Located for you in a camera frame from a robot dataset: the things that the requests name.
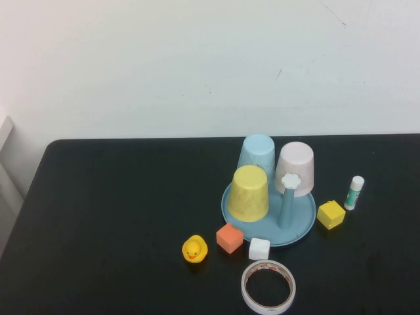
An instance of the toy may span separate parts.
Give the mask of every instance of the toy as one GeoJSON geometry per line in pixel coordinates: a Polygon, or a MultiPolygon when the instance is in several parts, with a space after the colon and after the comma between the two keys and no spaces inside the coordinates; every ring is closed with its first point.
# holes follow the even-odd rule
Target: toy
{"type": "Polygon", "coordinates": [[[255,165],[264,170],[268,177],[268,185],[274,180],[274,141],[266,135],[247,136],[242,144],[238,167],[255,165]]]}
{"type": "Polygon", "coordinates": [[[216,233],[216,242],[229,254],[232,254],[243,243],[243,233],[230,223],[216,233]]]}
{"type": "Polygon", "coordinates": [[[182,254],[189,263],[200,263],[208,253],[207,244],[199,235],[193,235],[182,246],[182,254]]]}
{"type": "Polygon", "coordinates": [[[314,187],[314,151],[303,142],[289,142],[283,146],[278,157],[275,184],[279,192],[284,194],[282,178],[285,174],[296,174],[301,184],[295,190],[295,197],[302,197],[314,187]]]}
{"type": "Polygon", "coordinates": [[[243,222],[262,219],[268,212],[268,182],[263,169],[244,165],[236,170],[228,198],[230,214],[243,222]]]}
{"type": "Polygon", "coordinates": [[[346,211],[336,201],[329,201],[321,205],[316,218],[328,229],[339,225],[344,220],[346,211]]]}
{"type": "Polygon", "coordinates": [[[284,195],[280,215],[278,216],[278,226],[282,229],[290,228],[293,214],[293,199],[295,199],[295,189],[301,184],[301,179],[296,174],[286,174],[282,178],[284,185],[284,195]]]}
{"type": "Polygon", "coordinates": [[[259,261],[261,259],[268,259],[270,253],[270,241],[262,240],[260,238],[253,238],[249,245],[249,259],[259,261]]]}

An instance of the glue stick cap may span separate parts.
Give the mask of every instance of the glue stick cap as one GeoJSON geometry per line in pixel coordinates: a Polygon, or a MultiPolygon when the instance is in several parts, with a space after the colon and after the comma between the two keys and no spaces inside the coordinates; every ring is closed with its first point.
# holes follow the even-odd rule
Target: glue stick cap
{"type": "Polygon", "coordinates": [[[355,192],[358,192],[362,190],[363,184],[365,183],[365,180],[361,176],[355,176],[352,179],[352,183],[350,184],[350,189],[354,190],[355,192]]]}

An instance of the yellow block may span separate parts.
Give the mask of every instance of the yellow block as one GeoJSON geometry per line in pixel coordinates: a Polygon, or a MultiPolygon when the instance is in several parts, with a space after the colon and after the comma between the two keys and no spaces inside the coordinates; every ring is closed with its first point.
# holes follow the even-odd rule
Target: yellow block
{"type": "Polygon", "coordinates": [[[316,218],[328,229],[339,225],[344,220],[346,211],[336,201],[329,201],[318,208],[316,218]]]}

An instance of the adhesive tape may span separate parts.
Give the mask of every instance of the adhesive tape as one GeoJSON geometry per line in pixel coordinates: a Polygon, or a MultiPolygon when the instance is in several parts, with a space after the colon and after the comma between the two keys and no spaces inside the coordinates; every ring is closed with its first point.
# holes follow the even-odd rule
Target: adhesive tape
{"type": "Polygon", "coordinates": [[[284,265],[276,261],[256,261],[253,264],[250,264],[248,268],[246,268],[243,272],[241,280],[241,290],[242,297],[251,310],[262,315],[277,315],[285,312],[291,306],[291,303],[293,302],[293,299],[296,295],[296,282],[289,269],[287,269],[284,265]],[[249,296],[247,291],[248,279],[254,272],[257,272],[261,269],[269,269],[276,271],[280,273],[288,282],[290,294],[286,301],[284,301],[282,304],[276,306],[264,306],[255,302],[253,298],[249,296]]]}

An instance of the orange block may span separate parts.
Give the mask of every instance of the orange block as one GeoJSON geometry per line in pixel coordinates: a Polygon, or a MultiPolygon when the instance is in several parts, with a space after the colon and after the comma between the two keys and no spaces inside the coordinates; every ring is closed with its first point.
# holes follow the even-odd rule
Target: orange block
{"type": "Polygon", "coordinates": [[[243,233],[230,223],[216,233],[217,243],[229,254],[232,254],[243,243],[243,233]]]}

